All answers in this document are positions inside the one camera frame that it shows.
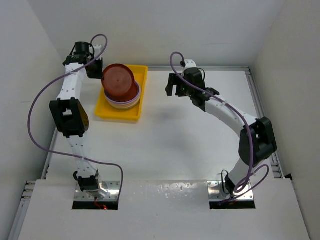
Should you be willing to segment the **dark red plate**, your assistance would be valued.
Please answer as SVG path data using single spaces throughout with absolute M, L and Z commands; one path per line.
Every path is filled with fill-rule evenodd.
M 135 77 L 126 65 L 111 64 L 103 71 L 102 86 L 109 95 L 124 98 L 134 92 Z
M 104 93 L 112 101 L 123 103 L 123 102 L 128 102 L 128 101 L 133 100 L 139 93 L 139 87 L 138 87 L 137 83 L 135 82 L 132 85 L 132 87 L 130 88 L 130 90 L 122 96 L 111 95 L 107 91 L 104 91 Z

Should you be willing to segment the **lavender plate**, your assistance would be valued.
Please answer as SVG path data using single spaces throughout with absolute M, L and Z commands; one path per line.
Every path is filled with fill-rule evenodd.
M 111 96 L 107 91 L 104 91 L 104 95 L 108 103 L 116 109 L 130 109 L 133 108 L 141 99 L 142 90 L 139 84 L 135 84 L 130 92 L 123 97 Z

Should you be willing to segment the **pink plate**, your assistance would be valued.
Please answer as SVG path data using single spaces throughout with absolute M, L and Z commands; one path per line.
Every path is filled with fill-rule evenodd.
M 139 100 L 138 101 L 128 102 L 128 103 L 108 101 L 108 103 L 115 109 L 127 110 L 127 109 L 131 109 L 131 108 L 135 107 L 139 103 Z

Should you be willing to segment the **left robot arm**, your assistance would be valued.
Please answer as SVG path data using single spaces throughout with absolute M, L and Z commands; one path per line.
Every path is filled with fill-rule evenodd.
M 71 53 L 63 62 L 65 76 L 62 89 L 49 108 L 57 130 L 67 139 L 75 158 L 77 169 L 74 173 L 80 190 L 96 199 L 103 199 L 108 191 L 103 186 L 98 167 L 89 161 L 87 132 L 89 117 L 81 104 L 81 89 L 86 77 L 103 78 L 102 53 L 106 46 L 88 42 L 76 42 Z

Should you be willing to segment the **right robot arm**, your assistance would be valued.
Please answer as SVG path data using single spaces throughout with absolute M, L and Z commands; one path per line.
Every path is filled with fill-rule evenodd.
M 199 68 L 170 73 L 165 92 L 167 96 L 190 98 L 193 105 L 219 119 L 239 137 L 239 160 L 224 179 L 224 189 L 229 195 L 242 190 L 260 164 L 276 152 L 271 120 L 249 115 L 227 103 L 216 89 L 206 87 Z

